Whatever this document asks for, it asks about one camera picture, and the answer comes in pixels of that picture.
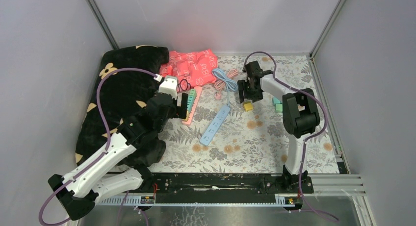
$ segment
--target blue power cord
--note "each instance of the blue power cord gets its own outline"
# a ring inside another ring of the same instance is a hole
[[[229,107],[230,106],[230,91],[235,92],[238,90],[237,82],[228,78],[225,72],[221,70],[220,68],[213,69],[212,74],[216,78],[222,80],[225,83],[225,88],[227,88],[227,106]]]

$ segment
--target floral pattern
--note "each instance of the floral pattern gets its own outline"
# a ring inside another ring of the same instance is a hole
[[[218,65],[225,72],[238,69],[234,80],[244,79],[241,71],[245,56],[219,56]],[[272,70],[267,57],[252,56],[263,70]],[[305,56],[275,56],[276,75],[297,87],[314,89]],[[275,113],[272,96],[264,93],[263,100],[253,104],[254,110],[245,112],[238,93],[230,93],[231,111],[208,147],[199,139],[218,110],[227,103],[227,92],[214,99],[212,84],[204,85],[195,116],[190,127],[178,119],[170,119],[159,138],[166,142],[166,152],[152,172],[204,173],[281,173],[287,160],[288,136],[283,127],[282,114]],[[327,132],[311,139],[308,144],[306,168],[310,173],[339,173],[331,140]]]

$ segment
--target power outlet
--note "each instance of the power outlet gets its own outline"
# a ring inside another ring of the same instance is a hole
[[[221,107],[217,115],[215,116],[214,120],[212,120],[211,124],[209,124],[207,130],[202,135],[199,142],[205,146],[208,146],[211,140],[214,138],[214,135],[217,133],[218,129],[220,128],[221,124],[225,121],[230,112],[230,107],[224,105]]]

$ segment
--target pink power cord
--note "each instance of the pink power cord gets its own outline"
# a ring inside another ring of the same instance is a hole
[[[237,75],[238,75],[237,69],[231,69],[231,70],[229,70],[227,72],[227,77],[230,78],[230,79],[236,77]],[[218,92],[215,93],[215,99],[216,100],[220,100],[221,99],[221,91],[224,88],[224,86],[225,86],[225,82],[223,80],[219,80],[219,79],[216,79],[215,80],[215,82],[214,82],[214,88],[216,90],[218,90]]]

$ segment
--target gray wall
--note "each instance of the gray wall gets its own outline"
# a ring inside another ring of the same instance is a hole
[[[121,47],[310,52],[338,0],[96,0]]]
[[[414,225],[416,0],[348,0],[316,58],[376,222]]]
[[[39,225],[75,143],[109,43],[85,0],[0,0],[0,225]],[[57,200],[50,223],[66,213]]]

